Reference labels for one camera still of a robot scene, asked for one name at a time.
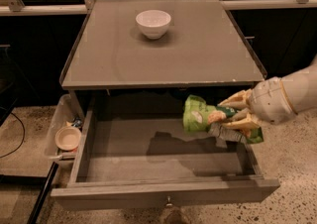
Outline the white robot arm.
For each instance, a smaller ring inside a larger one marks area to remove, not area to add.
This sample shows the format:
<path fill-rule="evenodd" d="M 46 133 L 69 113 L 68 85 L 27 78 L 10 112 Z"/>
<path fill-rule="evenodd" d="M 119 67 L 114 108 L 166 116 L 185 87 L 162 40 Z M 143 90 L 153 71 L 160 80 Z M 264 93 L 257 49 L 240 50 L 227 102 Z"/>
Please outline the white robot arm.
<path fill-rule="evenodd" d="M 294 119 L 298 113 L 317 107 L 317 56 L 306 68 L 284 77 L 273 77 L 253 89 L 242 90 L 220 103 L 239 109 L 231 122 L 223 126 L 249 130 L 260 121 L 280 124 Z"/>

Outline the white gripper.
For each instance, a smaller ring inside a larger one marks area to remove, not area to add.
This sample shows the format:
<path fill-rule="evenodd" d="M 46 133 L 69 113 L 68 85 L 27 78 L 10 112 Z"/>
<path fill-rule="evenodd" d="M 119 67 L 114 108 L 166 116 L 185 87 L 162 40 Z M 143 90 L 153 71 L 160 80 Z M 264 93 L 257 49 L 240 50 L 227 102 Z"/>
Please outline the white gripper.
<path fill-rule="evenodd" d="M 259 119 L 279 124 L 294 119 L 297 115 L 279 77 L 262 81 L 253 90 L 241 90 L 220 102 L 219 106 L 235 109 L 251 107 L 256 116 L 248 113 L 241 120 L 223 123 L 225 128 L 238 130 L 245 136 L 250 136 L 254 129 L 260 127 Z"/>

